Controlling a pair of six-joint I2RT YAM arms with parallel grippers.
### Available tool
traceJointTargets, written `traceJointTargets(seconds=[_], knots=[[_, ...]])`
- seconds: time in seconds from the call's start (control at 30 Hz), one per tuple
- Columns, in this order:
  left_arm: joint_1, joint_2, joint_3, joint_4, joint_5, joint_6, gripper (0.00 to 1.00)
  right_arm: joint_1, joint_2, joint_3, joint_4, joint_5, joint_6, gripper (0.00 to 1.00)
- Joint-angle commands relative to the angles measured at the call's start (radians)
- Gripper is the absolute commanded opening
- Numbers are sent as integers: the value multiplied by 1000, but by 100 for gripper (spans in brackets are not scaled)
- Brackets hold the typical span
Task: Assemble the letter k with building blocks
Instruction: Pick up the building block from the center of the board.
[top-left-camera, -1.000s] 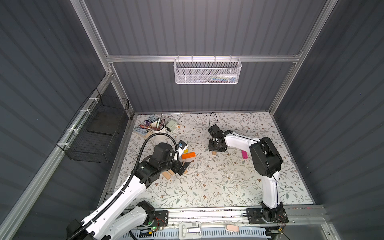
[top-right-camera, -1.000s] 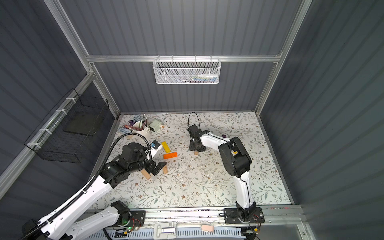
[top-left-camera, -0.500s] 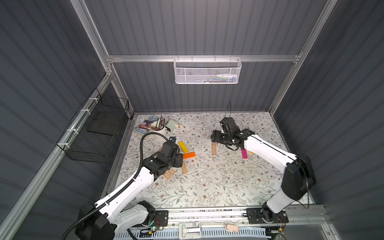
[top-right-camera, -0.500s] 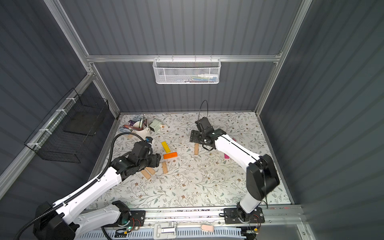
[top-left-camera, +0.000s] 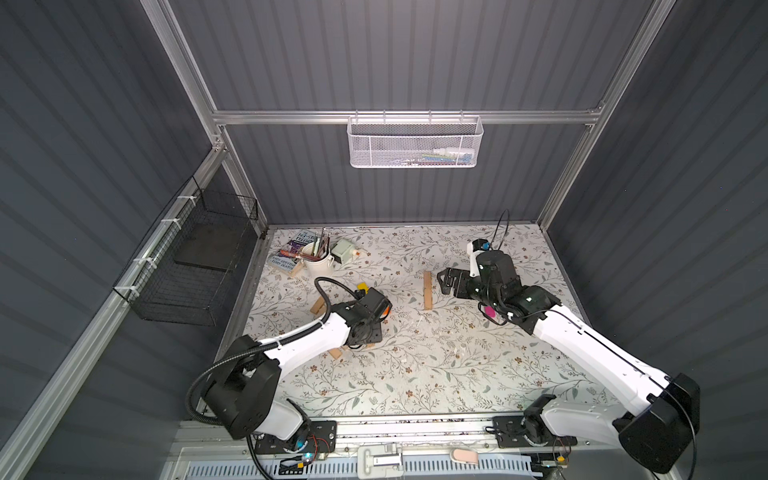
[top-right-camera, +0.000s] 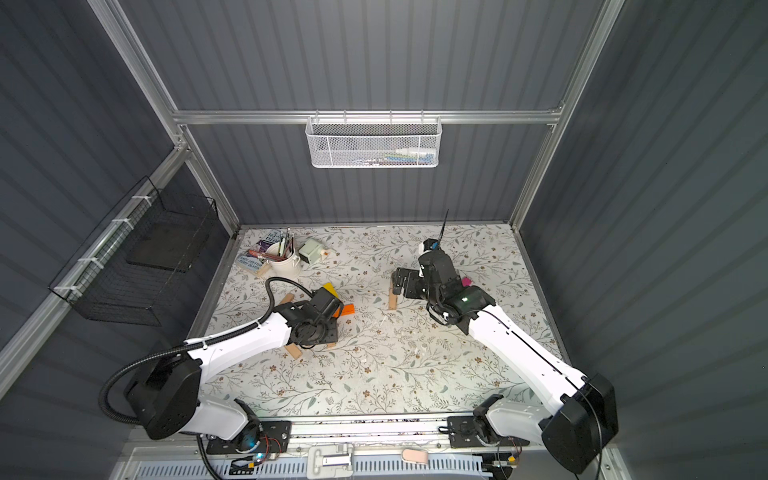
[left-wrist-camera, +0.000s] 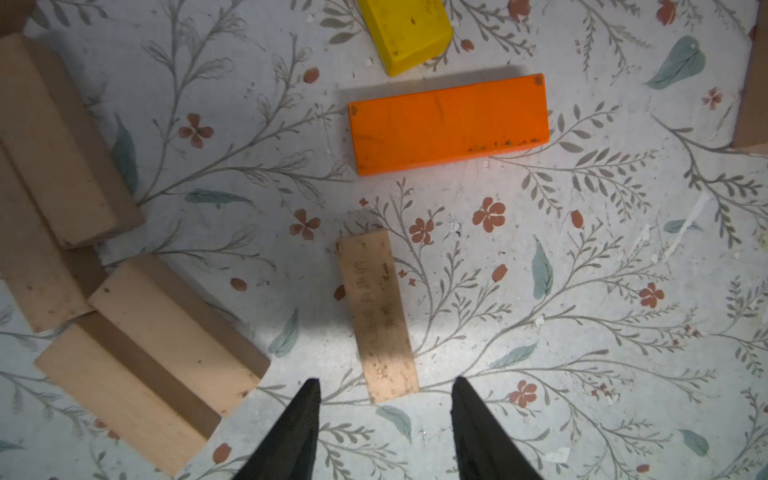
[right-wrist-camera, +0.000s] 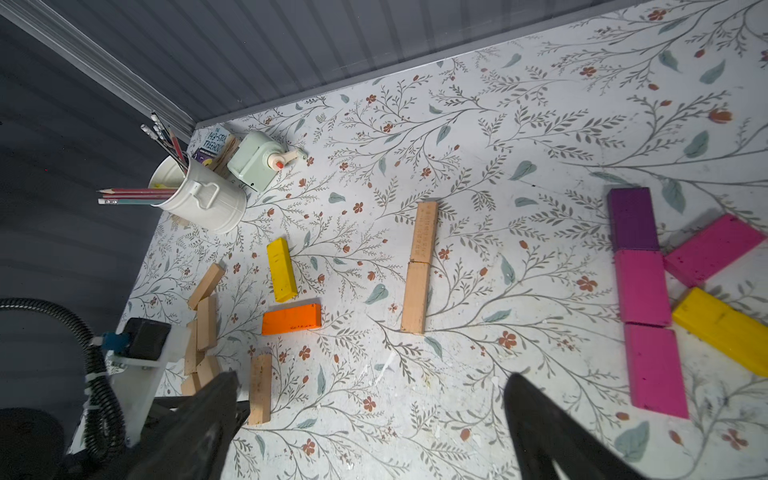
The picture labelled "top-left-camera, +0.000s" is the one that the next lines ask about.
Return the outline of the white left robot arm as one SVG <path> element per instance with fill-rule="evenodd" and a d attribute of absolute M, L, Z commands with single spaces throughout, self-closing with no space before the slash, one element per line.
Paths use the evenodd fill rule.
<path fill-rule="evenodd" d="M 331 304 L 326 294 L 323 315 L 285 335 L 255 341 L 245 335 L 225 357 L 201 375 L 200 397 L 211 410 L 198 421 L 224 427 L 235 440 L 270 435 L 304 447 L 312 422 L 295 402 L 276 397 L 280 381 L 305 363 L 332 349 L 363 346 L 381 340 L 381 324 L 392 303 L 371 287 L 357 290 L 351 301 Z"/>

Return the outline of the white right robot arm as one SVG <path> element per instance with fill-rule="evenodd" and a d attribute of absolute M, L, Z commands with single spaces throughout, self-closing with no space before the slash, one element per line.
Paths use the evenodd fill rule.
<path fill-rule="evenodd" d="M 654 474 L 666 474 L 687 449 L 696 451 L 701 390 L 685 374 L 672 377 L 648 365 L 583 322 L 545 288 L 525 285 L 511 257 L 485 240 L 468 246 L 467 269 L 437 273 L 445 295 L 477 302 L 489 321 L 515 325 L 565 354 L 616 398 L 607 407 L 543 394 L 524 412 L 512 435 L 532 446 L 563 438 L 622 448 Z"/>

